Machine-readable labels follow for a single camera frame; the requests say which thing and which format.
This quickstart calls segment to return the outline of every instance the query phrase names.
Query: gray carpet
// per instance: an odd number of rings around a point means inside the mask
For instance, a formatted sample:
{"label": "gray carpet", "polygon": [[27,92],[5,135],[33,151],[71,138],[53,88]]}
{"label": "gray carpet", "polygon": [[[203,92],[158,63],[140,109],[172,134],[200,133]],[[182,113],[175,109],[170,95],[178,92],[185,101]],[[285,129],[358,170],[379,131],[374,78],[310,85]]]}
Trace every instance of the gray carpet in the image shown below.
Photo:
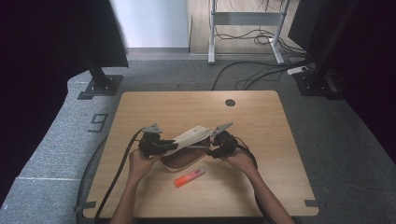
{"label": "gray carpet", "polygon": [[[217,74],[235,61],[130,60],[130,68],[106,68],[123,75],[117,94],[80,101],[91,76],[68,82],[64,106],[32,158],[16,178],[0,211],[1,223],[76,223],[78,188],[94,151],[108,134],[125,91],[210,91]],[[274,63],[269,58],[262,62]],[[240,63],[225,70],[215,91],[235,90],[235,82],[268,67]],[[277,91],[320,212],[300,223],[396,223],[396,168],[347,102],[300,95],[292,77],[265,77],[250,91]],[[100,153],[87,174],[87,188]],[[87,188],[82,191],[86,197]],[[139,223],[255,223],[257,220],[138,220]]]}

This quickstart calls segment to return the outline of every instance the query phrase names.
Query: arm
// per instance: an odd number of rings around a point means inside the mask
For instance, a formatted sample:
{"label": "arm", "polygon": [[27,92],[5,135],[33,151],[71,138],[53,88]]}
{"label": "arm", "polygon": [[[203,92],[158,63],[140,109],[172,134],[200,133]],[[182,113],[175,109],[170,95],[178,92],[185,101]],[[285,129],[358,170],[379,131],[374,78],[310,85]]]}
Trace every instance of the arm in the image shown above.
{"label": "arm", "polygon": [[110,224],[132,223],[137,186],[140,180],[149,173],[154,162],[161,157],[153,156],[150,159],[146,159],[142,156],[139,149],[135,149],[129,154],[128,180]]}
{"label": "arm", "polygon": [[244,151],[236,150],[234,155],[222,158],[222,160],[227,161],[233,168],[247,176],[262,208],[275,223],[294,223],[277,197],[262,180],[259,171],[253,165],[253,161]]}

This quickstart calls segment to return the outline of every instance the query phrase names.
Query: white wall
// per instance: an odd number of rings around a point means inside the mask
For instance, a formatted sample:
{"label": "white wall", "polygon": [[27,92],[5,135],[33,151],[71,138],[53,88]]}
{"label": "white wall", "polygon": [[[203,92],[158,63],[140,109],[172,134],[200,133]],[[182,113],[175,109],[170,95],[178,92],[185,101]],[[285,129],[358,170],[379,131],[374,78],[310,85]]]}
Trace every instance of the white wall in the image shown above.
{"label": "white wall", "polygon": [[110,0],[125,48],[187,48],[186,0]]}

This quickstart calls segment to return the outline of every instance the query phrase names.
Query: table top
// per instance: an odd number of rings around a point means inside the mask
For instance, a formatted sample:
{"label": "table top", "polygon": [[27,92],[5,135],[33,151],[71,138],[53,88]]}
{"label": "table top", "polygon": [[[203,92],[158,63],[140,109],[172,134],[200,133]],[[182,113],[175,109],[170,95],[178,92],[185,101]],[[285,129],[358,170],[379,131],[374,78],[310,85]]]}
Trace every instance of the table top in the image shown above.
{"label": "table top", "polygon": [[[233,106],[226,105],[229,99]],[[87,199],[96,207],[85,209],[84,216],[94,217],[139,129],[157,123],[162,139],[172,139],[197,125],[215,129],[228,122],[233,126],[227,131],[250,148],[262,178],[289,214],[317,215],[317,207],[305,204],[315,197],[275,91],[135,91],[122,95]],[[204,175],[175,187],[175,179],[199,167],[205,167]],[[114,213],[127,175],[125,164],[100,217]],[[139,184],[134,216],[260,217],[261,213],[248,179],[228,163],[205,156],[176,173],[156,162]]]}

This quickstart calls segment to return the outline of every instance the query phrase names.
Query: orange marker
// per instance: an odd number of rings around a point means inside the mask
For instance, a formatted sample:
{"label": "orange marker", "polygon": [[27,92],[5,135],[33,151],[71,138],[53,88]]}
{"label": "orange marker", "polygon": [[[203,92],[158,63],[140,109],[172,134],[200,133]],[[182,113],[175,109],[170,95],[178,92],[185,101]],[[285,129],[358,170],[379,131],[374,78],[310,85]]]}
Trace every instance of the orange marker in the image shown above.
{"label": "orange marker", "polygon": [[179,187],[189,183],[193,179],[203,175],[204,173],[205,173],[205,168],[201,167],[197,170],[192,171],[191,173],[189,173],[187,175],[183,175],[183,176],[179,177],[178,179],[176,179],[175,185],[176,185],[176,187],[179,188]]}

